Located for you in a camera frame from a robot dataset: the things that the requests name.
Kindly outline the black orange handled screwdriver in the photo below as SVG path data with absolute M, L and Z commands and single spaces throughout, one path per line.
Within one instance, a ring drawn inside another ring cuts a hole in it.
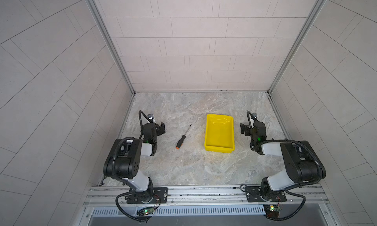
M 184 140 L 186 139 L 186 135 L 188 133 L 188 131 L 190 130 L 192 125 L 189 125 L 189 127 L 187 128 L 186 132 L 182 135 L 182 137 L 180 138 L 180 140 L 178 141 L 177 145 L 176 145 L 176 149 L 180 149 Z

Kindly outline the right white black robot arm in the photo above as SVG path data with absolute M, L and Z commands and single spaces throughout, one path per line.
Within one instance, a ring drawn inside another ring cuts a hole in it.
M 307 141 L 267 140 L 264 123 L 240 124 L 241 134 L 250 137 L 250 149 L 259 155 L 283 158 L 284 169 L 262 179 L 259 188 L 244 191 L 257 201 L 278 200 L 287 190 L 318 183 L 326 177 L 326 169 Z

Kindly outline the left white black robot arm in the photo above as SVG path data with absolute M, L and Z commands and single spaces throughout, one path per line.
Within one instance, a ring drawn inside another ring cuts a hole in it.
M 165 134 L 165 124 L 147 123 L 142 126 L 141 137 L 116 139 L 105 161 L 103 174 L 131 188 L 127 203 L 150 203 L 154 198 L 151 178 L 140 170 L 142 156 L 154 156 L 157 138 Z

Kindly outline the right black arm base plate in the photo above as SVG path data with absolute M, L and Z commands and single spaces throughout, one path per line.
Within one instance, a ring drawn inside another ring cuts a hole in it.
M 246 194 L 247 202 L 261 202 L 267 204 L 270 202 L 278 203 L 287 201 L 283 191 L 272 191 L 268 187 L 243 185 L 240 189 Z

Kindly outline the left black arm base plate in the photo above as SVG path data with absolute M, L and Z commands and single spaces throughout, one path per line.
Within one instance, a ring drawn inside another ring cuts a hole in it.
M 125 197 L 127 204 L 159 204 L 167 202 L 167 187 L 154 187 L 144 192 L 135 192 Z

